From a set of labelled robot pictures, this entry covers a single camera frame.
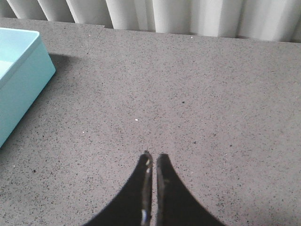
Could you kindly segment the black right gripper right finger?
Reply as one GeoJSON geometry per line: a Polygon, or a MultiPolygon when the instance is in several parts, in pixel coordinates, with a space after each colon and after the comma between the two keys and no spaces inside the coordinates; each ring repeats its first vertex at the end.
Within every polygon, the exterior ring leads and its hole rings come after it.
{"type": "Polygon", "coordinates": [[[157,159],[158,226],[222,226],[193,197],[175,172],[168,154],[157,159]]]}

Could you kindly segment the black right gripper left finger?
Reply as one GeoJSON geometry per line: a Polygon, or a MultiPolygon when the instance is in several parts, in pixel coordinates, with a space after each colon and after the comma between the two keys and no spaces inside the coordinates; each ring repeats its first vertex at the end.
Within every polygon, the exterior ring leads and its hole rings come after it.
{"type": "Polygon", "coordinates": [[[153,160],[144,152],[119,193],[86,226],[149,226],[153,160]]]}

